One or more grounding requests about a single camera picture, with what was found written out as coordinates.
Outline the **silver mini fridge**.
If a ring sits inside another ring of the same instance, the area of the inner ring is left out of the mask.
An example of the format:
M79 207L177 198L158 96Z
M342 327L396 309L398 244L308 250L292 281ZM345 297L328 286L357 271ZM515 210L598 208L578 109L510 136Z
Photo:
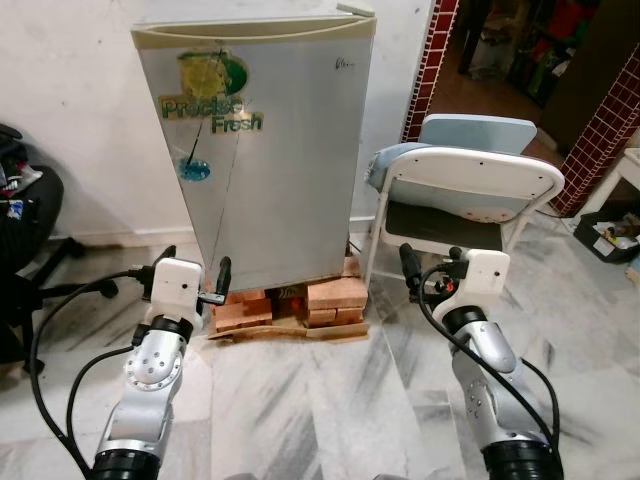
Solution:
M233 291L337 274L375 17L143 23L131 37L204 262Z

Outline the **red brick stack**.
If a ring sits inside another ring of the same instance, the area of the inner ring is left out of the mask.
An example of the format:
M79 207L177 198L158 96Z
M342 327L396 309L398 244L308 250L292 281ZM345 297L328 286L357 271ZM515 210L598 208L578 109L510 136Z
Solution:
M216 306L212 312L215 333L230 332L250 326L273 323L273 305L266 291L243 291L228 294L227 303Z
M356 257L347 256L338 276L307 283L303 324L307 328L323 328L364 323L369 291L360 274Z

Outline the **white folding chair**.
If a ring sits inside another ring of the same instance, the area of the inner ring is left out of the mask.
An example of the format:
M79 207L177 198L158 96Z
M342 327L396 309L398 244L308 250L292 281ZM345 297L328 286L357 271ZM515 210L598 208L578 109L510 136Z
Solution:
M376 152L367 182L379 193L362 276L390 276L378 266L385 248L422 253L509 253L527 220L564 188L564 175L535 157L426 143Z

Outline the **brown cardboard sheet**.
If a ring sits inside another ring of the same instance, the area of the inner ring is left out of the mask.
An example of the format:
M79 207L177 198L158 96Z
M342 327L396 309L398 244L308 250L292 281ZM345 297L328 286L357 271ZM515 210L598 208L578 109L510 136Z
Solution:
M325 340L325 342L338 342L338 340L366 338L370 325L356 323L339 326L319 326L319 328L307 328L293 319L288 319L282 325L247 326L211 334L210 340L271 340L271 339L301 339L301 340Z

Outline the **light blue plastic chair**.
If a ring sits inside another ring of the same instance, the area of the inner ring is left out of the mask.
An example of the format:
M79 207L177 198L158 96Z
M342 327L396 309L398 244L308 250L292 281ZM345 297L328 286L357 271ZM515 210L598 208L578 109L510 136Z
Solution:
M416 141L397 143L376 151L365 173L375 191L387 177L396 157L416 148L444 146L520 155L530 145L538 128L530 120L476 114L430 114L421 124Z

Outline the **black plastic basket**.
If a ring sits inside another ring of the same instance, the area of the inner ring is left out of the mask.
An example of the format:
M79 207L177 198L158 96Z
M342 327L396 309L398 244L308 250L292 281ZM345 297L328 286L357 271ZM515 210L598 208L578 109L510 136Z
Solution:
M602 210L579 219L573 236L599 260L622 264L640 251L640 218L636 212Z

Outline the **black office chair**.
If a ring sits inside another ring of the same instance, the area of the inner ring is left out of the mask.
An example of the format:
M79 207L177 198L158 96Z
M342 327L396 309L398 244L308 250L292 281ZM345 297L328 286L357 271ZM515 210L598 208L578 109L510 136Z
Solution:
M84 246L65 238L32 276L20 274L50 241L61 211L64 184L50 166L29 160L23 134L0 124L0 364L23 361L27 372L41 372L41 361L29 360L35 338L33 312L50 298L68 296L76 283L47 287L54 270L68 257L84 255Z

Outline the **small white table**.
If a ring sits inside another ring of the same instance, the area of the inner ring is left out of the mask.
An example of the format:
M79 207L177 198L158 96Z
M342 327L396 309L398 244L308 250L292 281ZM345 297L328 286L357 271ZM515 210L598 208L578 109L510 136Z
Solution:
M625 183L635 191L640 191L639 148L625 148L623 150L622 154L617 157L616 163L605 174L599 186L590 193L588 201L575 215L576 218L602 209L620 183Z

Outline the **dark shelf with goods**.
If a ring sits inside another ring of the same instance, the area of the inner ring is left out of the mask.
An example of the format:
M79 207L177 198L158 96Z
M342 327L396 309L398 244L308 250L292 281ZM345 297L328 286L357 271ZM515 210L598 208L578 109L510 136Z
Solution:
M544 108L603 0L460 0L457 72L506 79Z

